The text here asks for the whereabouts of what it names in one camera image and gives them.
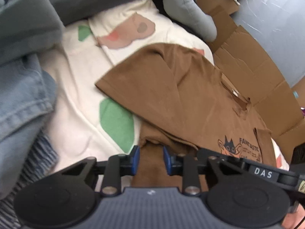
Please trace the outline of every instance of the black cable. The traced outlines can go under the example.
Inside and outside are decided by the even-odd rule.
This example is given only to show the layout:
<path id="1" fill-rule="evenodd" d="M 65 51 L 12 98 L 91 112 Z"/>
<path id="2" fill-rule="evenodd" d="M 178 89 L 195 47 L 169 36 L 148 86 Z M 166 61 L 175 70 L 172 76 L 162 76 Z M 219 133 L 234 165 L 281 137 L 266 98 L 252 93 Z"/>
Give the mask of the black cable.
<path id="1" fill-rule="evenodd" d="M 298 223 L 298 225 L 294 228 L 294 229 L 298 229 L 300 225 L 302 225 L 302 223 L 305 221 L 305 216 L 303 217 L 303 219 L 301 220 L 300 223 Z"/>

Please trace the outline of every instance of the green patch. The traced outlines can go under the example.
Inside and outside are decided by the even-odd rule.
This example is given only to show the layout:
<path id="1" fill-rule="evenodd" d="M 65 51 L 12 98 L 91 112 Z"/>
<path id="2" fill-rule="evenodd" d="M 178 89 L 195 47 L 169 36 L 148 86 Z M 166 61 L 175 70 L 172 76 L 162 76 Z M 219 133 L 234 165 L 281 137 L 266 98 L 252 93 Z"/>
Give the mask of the green patch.
<path id="1" fill-rule="evenodd" d="M 132 148 L 135 131 L 132 113 L 110 98 L 100 103 L 100 124 L 106 133 L 125 152 Z"/>
<path id="2" fill-rule="evenodd" d="M 78 26 L 78 40 L 84 41 L 90 34 L 92 34 L 92 31 L 90 27 L 80 25 Z"/>

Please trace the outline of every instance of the red spot print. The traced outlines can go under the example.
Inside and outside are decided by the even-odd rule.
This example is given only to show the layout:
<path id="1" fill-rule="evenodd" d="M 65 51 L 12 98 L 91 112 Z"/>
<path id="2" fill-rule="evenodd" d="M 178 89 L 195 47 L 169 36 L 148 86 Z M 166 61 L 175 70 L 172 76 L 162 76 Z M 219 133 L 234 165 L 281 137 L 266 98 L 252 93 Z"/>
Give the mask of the red spot print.
<path id="1" fill-rule="evenodd" d="M 276 167 L 277 168 L 280 168 L 282 167 L 282 158 L 281 158 L 281 155 L 279 155 L 276 159 Z"/>
<path id="2" fill-rule="evenodd" d="M 105 37 L 110 41 L 117 41 L 119 39 L 119 34 L 117 31 L 112 31 L 109 35 Z"/>
<path id="3" fill-rule="evenodd" d="M 202 49 L 197 49 L 197 48 L 193 48 L 193 50 L 195 50 L 196 52 L 200 53 L 202 56 L 204 56 L 204 50 Z"/>

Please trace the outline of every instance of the yellow label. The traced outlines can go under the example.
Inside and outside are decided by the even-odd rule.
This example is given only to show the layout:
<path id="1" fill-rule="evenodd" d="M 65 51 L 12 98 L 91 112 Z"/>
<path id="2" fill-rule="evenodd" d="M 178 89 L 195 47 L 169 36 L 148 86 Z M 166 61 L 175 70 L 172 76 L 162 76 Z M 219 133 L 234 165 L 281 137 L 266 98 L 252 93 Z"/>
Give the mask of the yellow label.
<path id="1" fill-rule="evenodd" d="M 305 194 L 305 180 L 303 180 L 299 186 L 299 192 L 302 192 Z"/>

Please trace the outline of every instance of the patterned fabric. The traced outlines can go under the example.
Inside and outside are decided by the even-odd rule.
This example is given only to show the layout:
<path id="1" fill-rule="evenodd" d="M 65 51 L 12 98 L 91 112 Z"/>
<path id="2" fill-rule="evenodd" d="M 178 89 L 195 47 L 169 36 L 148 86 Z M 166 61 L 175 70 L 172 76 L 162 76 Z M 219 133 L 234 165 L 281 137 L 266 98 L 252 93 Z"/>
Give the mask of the patterned fabric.
<path id="1" fill-rule="evenodd" d="M 25 186 L 45 177 L 56 162 L 56 152 L 52 149 L 47 136 L 40 132 L 29 151 L 13 191 L 0 201 L 0 229 L 18 229 L 21 227 L 13 208 L 15 195 Z"/>

